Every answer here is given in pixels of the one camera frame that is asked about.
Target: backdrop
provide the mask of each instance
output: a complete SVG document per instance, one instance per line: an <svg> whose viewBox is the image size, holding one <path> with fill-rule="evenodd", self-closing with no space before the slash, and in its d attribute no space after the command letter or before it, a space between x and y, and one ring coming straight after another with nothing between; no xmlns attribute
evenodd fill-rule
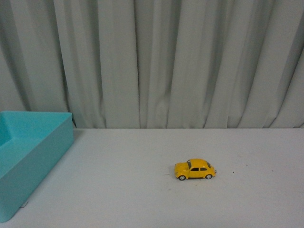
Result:
<svg viewBox="0 0 304 228"><path fill-rule="evenodd" d="M304 0L0 0L0 111L303 127L303 47Z"/></svg>

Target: plastic container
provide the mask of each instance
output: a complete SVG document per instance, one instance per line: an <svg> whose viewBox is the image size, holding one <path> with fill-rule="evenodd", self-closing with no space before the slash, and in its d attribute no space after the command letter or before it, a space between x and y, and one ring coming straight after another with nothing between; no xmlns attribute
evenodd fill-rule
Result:
<svg viewBox="0 0 304 228"><path fill-rule="evenodd" d="M0 112L0 222L13 217L73 140L71 113Z"/></svg>

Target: white table surface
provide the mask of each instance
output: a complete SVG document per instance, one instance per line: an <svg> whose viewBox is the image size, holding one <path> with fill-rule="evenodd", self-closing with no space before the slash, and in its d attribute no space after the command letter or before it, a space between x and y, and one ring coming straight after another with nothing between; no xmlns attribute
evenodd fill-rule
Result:
<svg viewBox="0 0 304 228"><path fill-rule="evenodd" d="M0 228L302 228L304 129L77 129ZM180 181L203 158L211 180Z"/></svg>

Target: car door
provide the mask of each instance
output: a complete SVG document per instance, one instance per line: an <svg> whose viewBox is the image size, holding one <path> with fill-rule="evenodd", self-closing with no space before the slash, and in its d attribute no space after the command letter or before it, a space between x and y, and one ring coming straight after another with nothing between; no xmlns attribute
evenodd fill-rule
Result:
<svg viewBox="0 0 304 228"><path fill-rule="evenodd" d="M198 178L198 177L200 177L199 174L200 174L199 168L192 168L189 171L189 178Z"/></svg>

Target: yellow beetle car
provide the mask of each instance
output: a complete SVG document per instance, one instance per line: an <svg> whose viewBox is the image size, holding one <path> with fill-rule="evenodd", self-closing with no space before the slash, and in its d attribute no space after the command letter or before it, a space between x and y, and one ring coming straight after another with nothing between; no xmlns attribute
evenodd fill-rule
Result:
<svg viewBox="0 0 304 228"><path fill-rule="evenodd" d="M194 178L211 179L216 176L217 171L209 162L196 158L175 164L174 173L176 178L183 181Z"/></svg>

